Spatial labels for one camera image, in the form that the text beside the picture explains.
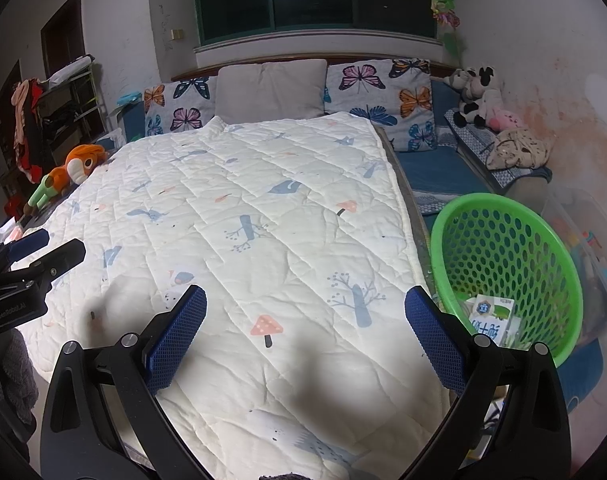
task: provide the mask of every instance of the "doorway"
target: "doorway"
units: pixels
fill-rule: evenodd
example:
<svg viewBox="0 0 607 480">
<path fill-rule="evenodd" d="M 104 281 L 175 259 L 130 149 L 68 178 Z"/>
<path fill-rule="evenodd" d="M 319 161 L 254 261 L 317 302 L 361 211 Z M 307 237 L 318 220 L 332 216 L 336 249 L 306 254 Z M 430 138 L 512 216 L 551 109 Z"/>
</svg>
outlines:
<svg viewBox="0 0 607 480">
<path fill-rule="evenodd" d="M 10 98 L 19 83 L 21 70 L 18 61 L 0 90 L 0 147 L 9 170 L 15 167 L 15 107 L 10 103 Z"/>
<path fill-rule="evenodd" d="M 46 76 L 86 54 L 82 29 L 82 0 L 68 0 L 41 29 Z"/>
</svg>

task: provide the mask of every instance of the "white quilt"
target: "white quilt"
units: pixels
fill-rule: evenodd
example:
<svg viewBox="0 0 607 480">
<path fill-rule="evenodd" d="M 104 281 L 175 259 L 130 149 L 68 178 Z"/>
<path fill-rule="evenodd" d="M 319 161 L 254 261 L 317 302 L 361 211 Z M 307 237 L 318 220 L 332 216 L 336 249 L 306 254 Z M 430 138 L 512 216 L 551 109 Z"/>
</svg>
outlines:
<svg viewBox="0 0 607 480">
<path fill-rule="evenodd" d="M 21 327 L 50 379 L 61 346 L 108 346 L 190 283 L 208 314 L 157 399 L 215 479 L 393 480 L 448 408 L 405 319 L 424 284 L 370 122 L 338 113 L 128 144 L 44 227 L 84 241 Z M 127 442 L 138 444 L 127 437 Z"/>
</svg>

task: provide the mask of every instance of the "mushroom print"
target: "mushroom print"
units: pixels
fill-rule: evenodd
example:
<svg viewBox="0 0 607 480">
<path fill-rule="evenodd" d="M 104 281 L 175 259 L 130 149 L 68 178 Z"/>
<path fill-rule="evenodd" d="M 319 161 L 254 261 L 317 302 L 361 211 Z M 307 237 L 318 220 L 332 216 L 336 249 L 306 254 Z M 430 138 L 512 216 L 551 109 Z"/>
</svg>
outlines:
<svg viewBox="0 0 607 480">
<path fill-rule="evenodd" d="M 255 326 L 252 327 L 250 335 L 263 335 L 266 340 L 266 348 L 270 348 L 272 346 L 271 335 L 280 334 L 283 331 L 284 328 L 277 321 L 264 314 L 263 316 L 260 316 L 255 323 Z"/>
<path fill-rule="evenodd" d="M 341 202 L 337 204 L 341 209 L 338 211 L 337 216 L 341 216 L 344 211 L 350 211 L 351 213 L 357 212 L 357 202 L 354 200 L 346 200 L 346 202 Z"/>
</svg>

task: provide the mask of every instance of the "butterfly print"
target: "butterfly print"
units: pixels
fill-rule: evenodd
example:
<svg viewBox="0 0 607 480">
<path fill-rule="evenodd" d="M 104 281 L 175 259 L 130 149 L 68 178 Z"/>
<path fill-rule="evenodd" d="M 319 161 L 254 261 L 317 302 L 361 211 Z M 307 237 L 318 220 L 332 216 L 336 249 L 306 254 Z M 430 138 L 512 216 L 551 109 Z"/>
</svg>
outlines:
<svg viewBox="0 0 607 480">
<path fill-rule="evenodd" d="M 162 128 L 162 118 L 159 114 L 155 115 L 154 119 L 148 119 L 148 129 L 146 130 L 146 137 L 152 137 L 155 135 L 163 135 L 164 129 Z"/>
<path fill-rule="evenodd" d="M 164 98 L 165 85 L 157 85 L 154 88 L 147 88 L 144 90 L 144 110 L 148 113 L 150 105 L 154 101 L 159 106 L 165 106 L 166 100 Z"/>
<path fill-rule="evenodd" d="M 363 85 L 364 82 L 374 86 L 375 88 L 383 90 L 385 89 L 385 85 L 381 82 L 379 76 L 375 75 L 376 73 L 377 69 L 374 66 L 368 64 L 365 64 L 358 68 L 355 65 L 347 66 L 343 70 L 344 76 L 341 80 L 341 84 L 339 85 L 339 90 L 345 90 L 347 88 L 350 88 L 357 82 L 359 83 L 359 85 L 357 86 L 357 92 L 359 92 L 359 88 L 361 87 L 361 85 Z"/>
<path fill-rule="evenodd" d="M 204 99 L 210 99 L 210 89 L 208 88 L 209 77 L 197 77 L 194 79 L 189 79 L 187 81 L 182 81 L 175 88 L 175 93 L 172 95 L 173 99 L 181 97 L 186 90 L 188 90 L 191 86 L 195 87 L 195 90 L 199 92 Z"/>
<path fill-rule="evenodd" d="M 409 117 L 417 107 L 432 110 L 430 88 L 427 86 L 422 87 L 417 94 L 414 94 L 412 90 L 404 89 L 399 92 L 399 99 L 401 99 L 401 108 L 399 113 L 401 114 L 402 119 Z"/>
<path fill-rule="evenodd" d="M 437 138 L 432 122 L 428 121 L 424 128 L 418 124 L 413 124 L 408 130 L 410 140 L 408 141 L 408 151 L 418 152 L 425 144 L 429 149 L 434 150 L 437 147 Z"/>
<path fill-rule="evenodd" d="M 370 119 L 373 123 L 384 124 L 385 126 L 394 126 L 397 124 L 397 118 L 386 113 L 385 107 L 383 106 L 375 106 L 372 108 L 366 106 L 365 110 L 363 108 L 353 108 L 350 110 L 350 113 L 357 117 Z"/>
<path fill-rule="evenodd" d="M 185 131 L 186 126 L 190 126 L 194 130 L 201 128 L 201 121 L 199 120 L 201 112 L 196 108 L 190 108 L 190 110 L 186 110 L 186 108 L 177 108 L 172 115 L 175 118 L 170 125 L 171 132 L 180 129 L 181 127 L 183 127 L 183 130 Z"/>
<path fill-rule="evenodd" d="M 395 79 L 404 75 L 411 68 L 417 68 L 423 73 L 430 74 L 430 62 L 426 59 L 393 59 L 388 77 Z"/>
</svg>

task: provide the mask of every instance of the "window sill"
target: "window sill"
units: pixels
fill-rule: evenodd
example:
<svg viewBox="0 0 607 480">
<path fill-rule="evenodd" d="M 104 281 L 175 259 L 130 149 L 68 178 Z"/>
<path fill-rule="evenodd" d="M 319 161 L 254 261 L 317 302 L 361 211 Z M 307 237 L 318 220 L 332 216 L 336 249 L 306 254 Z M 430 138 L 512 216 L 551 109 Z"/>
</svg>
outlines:
<svg viewBox="0 0 607 480">
<path fill-rule="evenodd" d="M 218 41 L 203 46 L 194 48 L 195 54 L 201 54 L 222 48 L 226 46 L 234 46 L 244 43 L 250 43 L 257 40 L 274 40 L 277 38 L 296 38 L 298 36 L 370 36 L 373 38 L 393 38 L 396 40 L 417 41 L 420 43 L 433 44 L 441 46 L 442 42 L 436 38 L 427 38 L 425 36 L 415 36 L 414 34 L 403 34 L 401 32 L 387 32 L 384 30 L 371 30 L 367 28 L 315 28 L 308 30 L 289 30 L 284 32 L 269 32 L 267 34 L 257 34 L 254 36 L 245 36 L 243 38 L 235 38 L 234 40 Z"/>
</svg>

